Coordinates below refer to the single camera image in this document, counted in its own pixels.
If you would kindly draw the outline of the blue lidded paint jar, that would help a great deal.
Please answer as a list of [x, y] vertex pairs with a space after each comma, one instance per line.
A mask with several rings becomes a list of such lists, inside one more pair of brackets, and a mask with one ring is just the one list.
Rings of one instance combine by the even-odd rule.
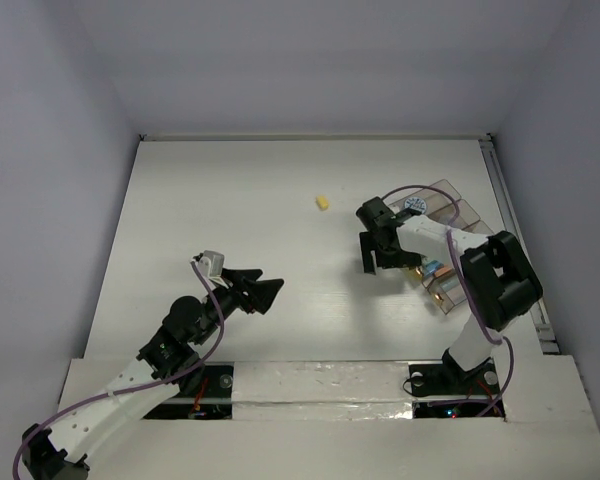
[[420, 197], [408, 197], [404, 201], [405, 209], [412, 209], [424, 214], [427, 211], [427, 203]]

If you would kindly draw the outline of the yellow highlighter cap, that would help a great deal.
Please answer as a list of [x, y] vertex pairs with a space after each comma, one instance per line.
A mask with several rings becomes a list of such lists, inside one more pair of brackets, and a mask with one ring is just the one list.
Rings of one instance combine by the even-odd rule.
[[328, 199], [322, 195], [315, 198], [315, 203], [320, 211], [326, 211], [330, 206]]

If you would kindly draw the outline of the green highlighter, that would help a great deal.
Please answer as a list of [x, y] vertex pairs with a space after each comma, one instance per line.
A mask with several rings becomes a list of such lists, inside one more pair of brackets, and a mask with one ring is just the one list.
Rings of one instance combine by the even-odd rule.
[[457, 288], [461, 288], [461, 284], [457, 277], [451, 277], [449, 279], [443, 280], [440, 284], [440, 288], [444, 292], [449, 292]]

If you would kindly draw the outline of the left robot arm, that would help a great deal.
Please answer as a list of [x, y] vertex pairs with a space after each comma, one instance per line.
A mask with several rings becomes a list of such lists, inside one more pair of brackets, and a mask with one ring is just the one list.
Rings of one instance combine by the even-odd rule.
[[99, 454], [131, 424], [162, 402], [199, 388], [209, 357], [195, 346], [209, 338], [221, 341], [227, 318], [237, 310], [265, 314], [284, 285], [281, 279], [263, 279], [259, 269], [223, 268], [217, 280], [194, 273], [206, 296], [177, 298], [156, 333], [99, 393], [29, 427], [14, 456], [13, 478], [22, 469], [34, 479], [87, 478]]

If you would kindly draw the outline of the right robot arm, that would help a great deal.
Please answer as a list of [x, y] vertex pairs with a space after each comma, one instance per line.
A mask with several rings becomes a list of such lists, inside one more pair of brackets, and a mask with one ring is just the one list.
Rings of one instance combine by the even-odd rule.
[[471, 316], [442, 357], [440, 379], [462, 392], [503, 342], [501, 333], [543, 297], [543, 287], [519, 240], [508, 231], [471, 233], [438, 223], [412, 209], [393, 212], [379, 197], [356, 211], [363, 269], [414, 269], [426, 259], [455, 271]]

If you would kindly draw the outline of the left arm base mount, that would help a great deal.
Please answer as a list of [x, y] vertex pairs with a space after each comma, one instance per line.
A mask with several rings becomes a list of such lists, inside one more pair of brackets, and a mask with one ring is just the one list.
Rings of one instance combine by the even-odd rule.
[[209, 364], [192, 393], [179, 393], [156, 406], [144, 419], [230, 420], [233, 417], [233, 386], [233, 363]]

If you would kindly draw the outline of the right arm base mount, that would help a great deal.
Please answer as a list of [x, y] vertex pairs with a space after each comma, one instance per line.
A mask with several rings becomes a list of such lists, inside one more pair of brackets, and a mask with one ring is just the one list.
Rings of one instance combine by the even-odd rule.
[[402, 383], [415, 419], [505, 418], [499, 377], [492, 359], [469, 372], [449, 355], [412, 363]]

